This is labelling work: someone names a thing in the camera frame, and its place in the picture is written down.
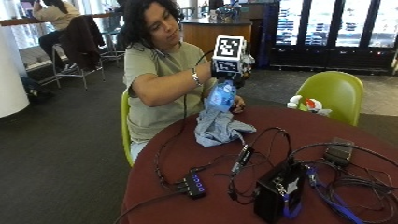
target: bag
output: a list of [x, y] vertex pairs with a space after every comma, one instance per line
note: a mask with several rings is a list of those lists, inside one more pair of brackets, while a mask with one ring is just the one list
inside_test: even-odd
[[42, 103], [47, 99], [55, 96], [54, 92], [46, 89], [34, 79], [30, 77], [22, 77], [27, 97], [31, 103]]

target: blue object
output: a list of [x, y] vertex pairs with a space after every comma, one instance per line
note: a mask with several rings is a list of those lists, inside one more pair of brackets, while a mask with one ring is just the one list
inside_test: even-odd
[[233, 85], [233, 80], [225, 80], [219, 83], [212, 89], [209, 95], [209, 106], [215, 109], [227, 112], [233, 104], [237, 95], [237, 87]]

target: table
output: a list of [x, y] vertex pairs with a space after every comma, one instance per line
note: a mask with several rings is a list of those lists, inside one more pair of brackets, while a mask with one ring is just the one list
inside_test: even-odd
[[[172, 183], [183, 179], [191, 167], [205, 165], [217, 156], [228, 153], [239, 153], [243, 149], [240, 141], [224, 144], [217, 147], [203, 147], [196, 143], [193, 130], [197, 126], [197, 115], [185, 120], [184, 132], [167, 144], [161, 151], [160, 168], [167, 180]], [[260, 132], [269, 127], [280, 127], [286, 130], [292, 137], [293, 149], [316, 143], [330, 142], [334, 137], [352, 140], [357, 146], [365, 147], [390, 159], [397, 161], [398, 148], [388, 142], [373, 137], [358, 128], [329, 119], [320, 115], [300, 110], [278, 107], [248, 107], [243, 114], [235, 115], [235, 119], [257, 128], [256, 133], [244, 134], [245, 141], [251, 143]], [[171, 193], [160, 185], [156, 175], [155, 157], [163, 144], [180, 132], [181, 121], [163, 130], [149, 141], [141, 152], [135, 166], [131, 170], [127, 191], [124, 196], [124, 211], [136, 203], [148, 201], [159, 196]], [[256, 151], [264, 154], [272, 141], [272, 134], [266, 133], [258, 138], [255, 144]], [[274, 141], [270, 161], [277, 164], [286, 156], [286, 142], [278, 137]], [[317, 159], [322, 157], [324, 147], [304, 150], [296, 157], [298, 159]], [[199, 173], [199, 177], [207, 187], [207, 196], [192, 200], [187, 195], [175, 195], [163, 198], [152, 203], [147, 203], [121, 220], [123, 224], [129, 223], [265, 223], [255, 213], [255, 206], [241, 205], [232, 201], [227, 194], [229, 178], [223, 175], [229, 174], [236, 157], [227, 157], [219, 160], [217, 164]], [[393, 183], [398, 182], [397, 167], [388, 162], [370, 156], [368, 153], [354, 150], [352, 162], [368, 168], [382, 170], [390, 174]], [[237, 177], [237, 188], [252, 189], [256, 180], [270, 170], [270, 165], [257, 166], [255, 172], [248, 169]], [[368, 189], [357, 190], [354, 193], [341, 195], [364, 201], [364, 193]], [[278, 223], [349, 223], [325, 205], [305, 182], [302, 194], [302, 211], [296, 219], [282, 218]]]

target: white column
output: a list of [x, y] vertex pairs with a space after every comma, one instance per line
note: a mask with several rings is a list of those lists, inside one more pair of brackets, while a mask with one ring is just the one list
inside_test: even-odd
[[0, 118], [3, 118], [28, 106], [20, 78], [27, 75], [27, 71], [10, 27], [0, 26], [0, 50]]

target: gray carpet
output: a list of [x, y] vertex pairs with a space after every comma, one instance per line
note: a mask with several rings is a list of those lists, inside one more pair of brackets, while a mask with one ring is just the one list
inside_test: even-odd
[[[115, 63], [105, 67], [105, 82], [100, 74], [87, 77], [88, 91], [79, 78], [64, 78], [61, 89], [47, 85], [54, 98], [0, 119], [0, 223], [109, 224], [120, 214], [129, 171], [120, 129], [123, 69]], [[256, 74], [264, 80], [253, 76], [239, 91], [248, 105], [284, 106], [296, 92], [290, 84], [308, 76]], [[394, 116], [360, 120], [362, 129], [396, 146], [397, 124]]]

